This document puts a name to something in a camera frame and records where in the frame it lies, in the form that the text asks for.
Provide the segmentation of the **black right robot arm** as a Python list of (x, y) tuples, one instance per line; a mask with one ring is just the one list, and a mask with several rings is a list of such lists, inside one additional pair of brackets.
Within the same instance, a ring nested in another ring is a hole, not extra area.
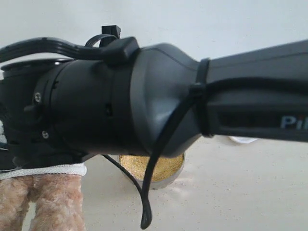
[(134, 37), (102, 48), (34, 38), (2, 48), (0, 61), (0, 118), (21, 168), (174, 157), (200, 136), (308, 140), (305, 40), (196, 61)]

